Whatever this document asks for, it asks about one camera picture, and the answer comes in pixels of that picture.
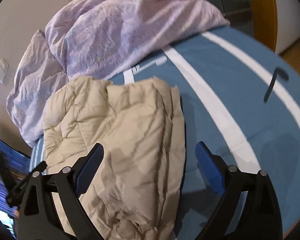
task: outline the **pillow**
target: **pillow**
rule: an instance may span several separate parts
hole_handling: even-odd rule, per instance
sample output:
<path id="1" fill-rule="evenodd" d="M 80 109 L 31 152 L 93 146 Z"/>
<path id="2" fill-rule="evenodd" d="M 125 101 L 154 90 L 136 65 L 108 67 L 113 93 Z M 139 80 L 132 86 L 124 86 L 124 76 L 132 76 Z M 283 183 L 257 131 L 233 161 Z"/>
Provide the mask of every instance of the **pillow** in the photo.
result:
<path id="1" fill-rule="evenodd" d="M 6 105 L 10 118 L 29 146 L 33 147 L 43 134 L 47 99 L 67 82 L 66 73 L 51 54 L 43 32 L 38 30 L 19 63 Z"/>

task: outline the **light switch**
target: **light switch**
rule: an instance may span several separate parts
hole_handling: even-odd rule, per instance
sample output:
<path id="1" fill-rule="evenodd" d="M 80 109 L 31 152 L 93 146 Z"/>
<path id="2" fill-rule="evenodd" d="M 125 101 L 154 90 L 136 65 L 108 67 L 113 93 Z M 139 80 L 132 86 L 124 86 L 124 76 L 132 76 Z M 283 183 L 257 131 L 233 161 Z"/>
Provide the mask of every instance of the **light switch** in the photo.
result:
<path id="1" fill-rule="evenodd" d="M 4 77 L 6 76 L 9 64 L 3 58 L 0 60 L 0 83 L 3 84 Z"/>

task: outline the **metal screw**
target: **metal screw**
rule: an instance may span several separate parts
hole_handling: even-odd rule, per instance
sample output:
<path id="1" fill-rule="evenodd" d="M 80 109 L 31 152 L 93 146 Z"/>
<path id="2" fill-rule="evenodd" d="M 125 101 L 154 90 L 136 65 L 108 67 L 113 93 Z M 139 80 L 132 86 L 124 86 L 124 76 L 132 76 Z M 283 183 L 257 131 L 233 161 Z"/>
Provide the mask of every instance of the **metal screw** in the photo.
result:
<path id="1" fill-rule="evenodd" d="M 70 172 L 71 171 L 71 168 L 70 167 L 64 167 L 63 169 L 62 169 L 62 172 L 63 173 L 68 173 L 68 172 Z"/>
<path id="2" fill-rule="evenodd" d="M 38 176 L 39 176 L 39 174 L 40 174 L 40 172 L 38 172 L 38 171 L 35 171 L 35 172 L 32 174 L 32 177 L 36 178 L 36 177 L 38 177 Z"/>
<path id="3" fill-rule="evenodd" d="M 262 176 L 267 176 L 267 175 L 268 175 L 268 173 L 267 173 L 265 170 L 261 170 L 261 171 L 260 171 L 260 174 L 261 174 Z"/>
<path id="4" fill-rule="evenodd" d="M 230 166 L 228 167 L 228 169 L 229 169 L 229 171 L 231 171 L 231 172 L 236 172 L 236 171 L 238 170 L 238 168 L 237 168 L 236 166 L 234 166 L 234 165 L 230 165 Z"/>

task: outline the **bed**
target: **bed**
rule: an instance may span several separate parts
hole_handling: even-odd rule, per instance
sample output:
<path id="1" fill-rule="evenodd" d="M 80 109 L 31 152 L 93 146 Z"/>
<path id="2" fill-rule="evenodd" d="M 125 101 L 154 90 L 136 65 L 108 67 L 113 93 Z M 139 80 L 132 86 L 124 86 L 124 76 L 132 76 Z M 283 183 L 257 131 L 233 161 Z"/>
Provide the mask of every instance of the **bed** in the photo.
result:
<path id="1" fill-rule="evenodd" d="M 277 78 L 264 95 L 275 68 Z M 256 173 L 265 169 L 281 209 L 283 232 L 300 219 L 300 76 L 264 45 L 231 28 L 195 35 L 155 52 L 111 79 L 122 85 L 157 76 L 180 89 L 186 123 L 186 169 L 175 234 L 194 239 L 218 203 L 194 154 L 204 141 L 228 165 Z M 33 148 L 30 170 L 43 160 L 43 138 Z M 234 230 L 244 203 L 237 208 Z"/>

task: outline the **blue striped fabric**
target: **blue striped fabric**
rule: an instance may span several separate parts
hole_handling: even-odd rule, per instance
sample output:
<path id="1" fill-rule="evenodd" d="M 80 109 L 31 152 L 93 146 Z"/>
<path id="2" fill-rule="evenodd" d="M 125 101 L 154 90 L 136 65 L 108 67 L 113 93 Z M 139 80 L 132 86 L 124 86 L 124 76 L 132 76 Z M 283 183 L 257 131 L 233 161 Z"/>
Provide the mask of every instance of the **blue striped fabric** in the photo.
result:
<path id="1" fill-rule="evenodd" d="M 14 150 L 2 140 L 0 140 L 0 151 L 4 153 L 7 165 L 11 170 L 27 174 L 30 163 L 30 158 L 27 155 Z"/>
<path id="2" fill-rule="evenodd" d="M 40 162 L 44 160 L 43 135 L 32 149 L 29 171 L 32 171 Z"/>

